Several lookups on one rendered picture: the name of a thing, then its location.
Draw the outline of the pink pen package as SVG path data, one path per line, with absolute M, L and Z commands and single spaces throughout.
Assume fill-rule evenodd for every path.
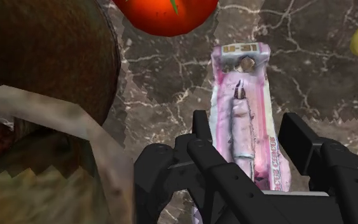
M 270 47 L 261 42 L 215 46 L 209 116 L 212 144 L 261 190 L 287 192 L 289 162 L 281 154 L 272 116 L 266 66 Z

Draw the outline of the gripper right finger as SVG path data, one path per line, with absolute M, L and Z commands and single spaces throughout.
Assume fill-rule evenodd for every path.
M 278 140 L 311 190 L 332 193 L 343 224 L 358 224 L 358 155 L 333 139 L 318 136 L 296 113 L 284 113 Z

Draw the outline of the brown rusty bowl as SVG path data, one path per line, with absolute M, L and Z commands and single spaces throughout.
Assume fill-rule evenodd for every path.
M 108 0 L 0 0 L 0 224 L 133 224 Z

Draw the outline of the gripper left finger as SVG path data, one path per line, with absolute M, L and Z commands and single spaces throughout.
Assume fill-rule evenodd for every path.
M 147 145 L 134 165 L 136 224 L 157 224 L 173 194 L 189 191 L 203 224 L 290 224 L 235 163 L 212 145 L 207 114 L 193 113 L 190 134 Z

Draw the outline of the red tomato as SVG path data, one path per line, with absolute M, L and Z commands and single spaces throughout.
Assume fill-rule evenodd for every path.
M 219 0 L 112 0 L 137 29 L 154 36 L 187 34 L 202 25 Z

